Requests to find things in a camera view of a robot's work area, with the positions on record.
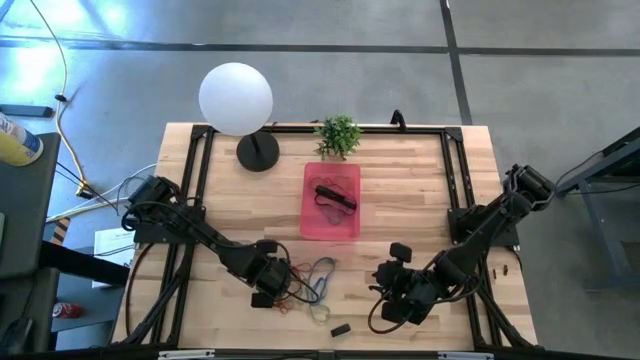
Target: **red can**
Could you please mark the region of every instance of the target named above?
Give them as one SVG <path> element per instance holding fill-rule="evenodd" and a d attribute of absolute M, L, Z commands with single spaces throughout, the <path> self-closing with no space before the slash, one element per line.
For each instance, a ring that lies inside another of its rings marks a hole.
<path fill-rule="evenodd" d="M 57 303 L 53 306 L 53 317 L 59 319 L 77 318 L 82 315 L 82 308 L 78 304 Z"/>

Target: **wooden table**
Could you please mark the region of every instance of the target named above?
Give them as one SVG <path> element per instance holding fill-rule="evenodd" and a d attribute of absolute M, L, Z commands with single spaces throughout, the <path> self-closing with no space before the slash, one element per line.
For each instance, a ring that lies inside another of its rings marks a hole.
<path fill-rule="evenodd" d="M 156 175 L 181 182 L 193 124 L 167 125 Z M 491 139 L 485 126 L 462 127 L 477 203 L 486 204 L 501 192 Z M 236 158 L 237 137 L 216 134 L 204 203 L 207 222 L 233 240 L 272 238 L 291 252 L 292 262 L 314 262 L 322 256 L 337 260 L 324 304 L 331 317 L 315 323 L 308 307 L 297 305 L 283 315 L 278 309 L 253 309 L 252 289 L 227 274 L 217 256 L 198 245 L 194 255 L 180 348 L 352 349 L 352 350 L 466 350 L 472 349 L 466 304 L 436 305 L 419 326 L 407 324 L 388 335 L 367 327 L 367 314 L 379 298 L 368 290 L 371 274 L 389 259 L 389 245 L 400 241 L 413 248 L 412 268 L 422 268 L 436 253 L 450 246 L 446 210 L 450 207 L 440 141 L 433 135 L 363 135 L 358 152 L 347 163 L 362 171 L 361 237 L 354 242 L 305 241 L 299 235 L 303 168 L 320 161 L 309 134 L 277 134 L 280 159 L 263 173 L 244 170 Z M 452 157 L 456 158 L 451 145 Z M 200 159 L 202 146 L 196 154 Z M 459 167 L 454 160 L 459 176 Z M 196 160 L 194 169 L 199 169 Z M 191 181 L 194 193 L 196 176 Z M 465 204 L 462 191 L 460 203 Z M 135 326 L 155 302 L 168 246 L 156 245 L 140 265 L 131 296 L 131 324 Z M 502 275 L 503 265 L 509 268 Z M 532 343 L 536 342 L 527 295 L 513 254 L 493 249 L 488 258 L 494 296 L 502 310 Z M 165 318 L 170 328 L 173 300 Z M 478 306 L 483 334 L 489 340 L 486 312 Z M 124 308 L 114 341 L 125 337 Z M 349 323 L 352 331 L 332 338 L 330 330 Z M 374 326 L 392 325 L 374 318 Z"/>

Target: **yellow cable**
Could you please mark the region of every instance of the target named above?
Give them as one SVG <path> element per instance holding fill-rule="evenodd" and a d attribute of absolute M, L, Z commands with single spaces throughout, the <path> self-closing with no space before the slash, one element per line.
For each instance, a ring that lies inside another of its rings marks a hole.
<path fill-rule="evenodd" d="M 58 50 L 60 51 L 60 56 L 62 57 L 62 64 L 64 65 L 64 81 L 62 83 L 62 89 L 60 89 L 60 95 L 64 96 L 64 91 L 67 88 L 67 77 L 68 77 L 67 59 L 64 57 L 64 51 L 62 51 L 62 46 L 60 45 L 60 41 L 58 40 L 58 37 L 56 36 L 56 34 L 53 32 L 53 29 L 51 29 L 51 26 L 49 26 L 47 19 L 45 19 L 44 15 L 42 15 L 42 12 L 40 12 L 40 9 L 36 5 L 36 3 L 33 2 L 33 0 L 29 0 L 29 1 L 31 2 L 31 5 L 33 5 L 33 8 L 36 9 L 36 11 L 38 12 L 38 15 L 40 15 L 40 18 L 44 22 L 44 25 L 47 27 L 47 29 L 51 33 L 51 36 L 55 40 L 56 45 L 58 45 Z M 76 195 L 79 195 L 80 193 L 82 193 L 82 190 L 84 189 L 84 185 L 88 184 L 88 182 L 86 177 L 84 176 L 84 171 L 82 171 L 82 166 L 80 166 L 80 162 L 78 161 L 78 156 L 76 155 L 76 152 L 73 150 L 73 148 L 71 147 L 71 144 L 69 143 L 69 140 L 67 140 L 67 137 L 62 132 L 62 126 L 60 125 L 61 105 L 62 105 L 62 101 L 58 100 L 58 106 L 56 108 L 56 130 L 58 131 L 58 134 L 60 134 L 60 138 L 62 138 L 62 142 L 69 150 L 69 153 L 71 154 L 71 158 L 73 159 L 73 163 L 75 164 L 76 169 L 78 170 L 78 177 L 82 181 L 81 186 L 79 186 L 78 189 L 76 190 Z"/>

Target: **white paper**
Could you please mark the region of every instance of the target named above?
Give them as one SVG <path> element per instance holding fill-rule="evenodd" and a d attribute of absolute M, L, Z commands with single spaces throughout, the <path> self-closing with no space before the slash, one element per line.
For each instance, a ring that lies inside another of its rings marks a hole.
<path fill-rule="evenodd" d="M 126 246 L 133 245 L 133 236 L 135 231 L 126 231 L 122 228 L 96 231 L 93 243 L 93 254 L 102 254 L 107 251 L 117 250 Z M 97 259 L 107 260 L 112 263 L 131 268 L 133 262 L 133 254 L 135 250 L 128 249 L 113 255 L 96 256 Z M 109 284 L 93 281 L 92 288 L 101 288 L 109 286 Z"/>

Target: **yellow can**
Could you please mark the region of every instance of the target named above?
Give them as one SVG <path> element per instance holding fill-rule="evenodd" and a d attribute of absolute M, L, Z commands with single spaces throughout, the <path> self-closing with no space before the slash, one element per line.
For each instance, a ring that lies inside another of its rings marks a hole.
<path fill-rule="evenodd" d="M 0 113 L 0 161 L 24 166 L 42 155 L 42 140 Z"/>

